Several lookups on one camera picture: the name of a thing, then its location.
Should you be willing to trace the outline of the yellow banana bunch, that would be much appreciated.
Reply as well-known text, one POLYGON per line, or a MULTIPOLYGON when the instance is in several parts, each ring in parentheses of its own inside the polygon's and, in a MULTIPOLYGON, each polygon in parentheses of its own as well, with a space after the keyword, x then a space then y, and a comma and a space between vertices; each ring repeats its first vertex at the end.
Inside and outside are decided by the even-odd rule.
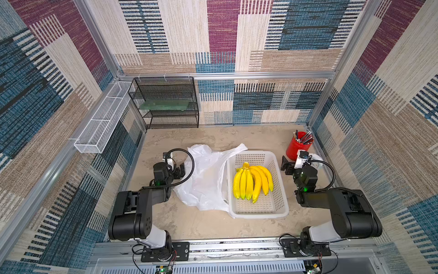
POLYGON ((232 194, 236 199, 251 200, 254 204, 261 194, 267 196, 273 191, 273 176, 266 167, 244 162, 241 168, 236 169, 232 183, 232 194))

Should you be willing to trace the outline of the white plastic bag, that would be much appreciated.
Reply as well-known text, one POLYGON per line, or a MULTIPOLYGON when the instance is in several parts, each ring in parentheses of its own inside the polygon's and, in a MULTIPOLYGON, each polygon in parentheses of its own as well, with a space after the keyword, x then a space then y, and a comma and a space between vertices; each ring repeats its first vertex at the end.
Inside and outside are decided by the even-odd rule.
POLYGON ((200 211, 229 212, 228 198, 222 195, 225 164, 247 149, 244 144, 226 151, 212 151, 208 145, 188 148, 185 182, 173 188, 176 196, 185 205, 200 211))

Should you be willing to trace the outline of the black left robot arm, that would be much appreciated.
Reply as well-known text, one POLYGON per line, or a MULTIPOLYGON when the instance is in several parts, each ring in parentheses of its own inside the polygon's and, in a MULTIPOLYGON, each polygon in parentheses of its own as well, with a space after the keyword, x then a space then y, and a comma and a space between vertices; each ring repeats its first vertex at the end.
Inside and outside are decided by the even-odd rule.
POLYGON ((116 196, 108 226, 111 240, 134 241, 142 247, 141 261, 171 261, 177 257, 168 231, 152 223, 152 208, 155 204, 169 201, 171 184, 185 175, 184 164, 179 167, 160 162, 153 166, 154 179, 149 187, 139 191, 121 191, 116 196))

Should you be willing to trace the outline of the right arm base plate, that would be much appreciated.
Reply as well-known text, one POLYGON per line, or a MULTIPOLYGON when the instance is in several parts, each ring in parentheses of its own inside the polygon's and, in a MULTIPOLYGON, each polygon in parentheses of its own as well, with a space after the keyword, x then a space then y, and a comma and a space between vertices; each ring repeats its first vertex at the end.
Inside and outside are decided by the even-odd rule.
POLYGON ((279 243, 286 258, 331 256, 331 251, 327 244, 317 244, 293 237, 283 237, 279 239, 279 243))

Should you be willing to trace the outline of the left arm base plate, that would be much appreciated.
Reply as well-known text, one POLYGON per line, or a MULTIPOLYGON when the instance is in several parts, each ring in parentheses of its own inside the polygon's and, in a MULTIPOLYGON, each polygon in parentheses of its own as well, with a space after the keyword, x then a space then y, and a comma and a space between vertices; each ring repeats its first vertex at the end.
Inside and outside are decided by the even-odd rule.
POLYGON ((174 242, 155 249, 144 247, 140 261, 142 263, 188 261, 189 251, 190 242, 174 242))

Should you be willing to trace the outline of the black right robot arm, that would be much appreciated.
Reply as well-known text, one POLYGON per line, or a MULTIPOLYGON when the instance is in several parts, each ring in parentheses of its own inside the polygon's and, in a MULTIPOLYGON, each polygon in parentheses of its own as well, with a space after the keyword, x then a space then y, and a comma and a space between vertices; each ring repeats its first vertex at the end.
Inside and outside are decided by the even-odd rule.
POLYGON ((290 162, 282 158, 281 171, 291 175, 297 186, 295 197, 304 208, 329 210, 331 220, 318 226, 305 227, 300 236, 283 234, 279 245, 287 258, 306 256, 329 256, 331 243, 348 239, 379 237, 383 226, 365 194, 360 190, 334 187, 333 175, 328 186, 317 189, 318 170, 313 164, 329 167, 325 161, 310 155, 290 162))

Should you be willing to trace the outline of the white perforated plastic basket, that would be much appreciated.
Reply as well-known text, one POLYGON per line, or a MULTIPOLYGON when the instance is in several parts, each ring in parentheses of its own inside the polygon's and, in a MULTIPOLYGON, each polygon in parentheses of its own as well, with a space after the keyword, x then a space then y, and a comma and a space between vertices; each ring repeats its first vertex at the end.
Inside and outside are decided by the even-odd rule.
POLYGON ((289 213, 276 156, 270 151, 243 151, 226 163, 229 215, 243 219, 277 219, 289 213))

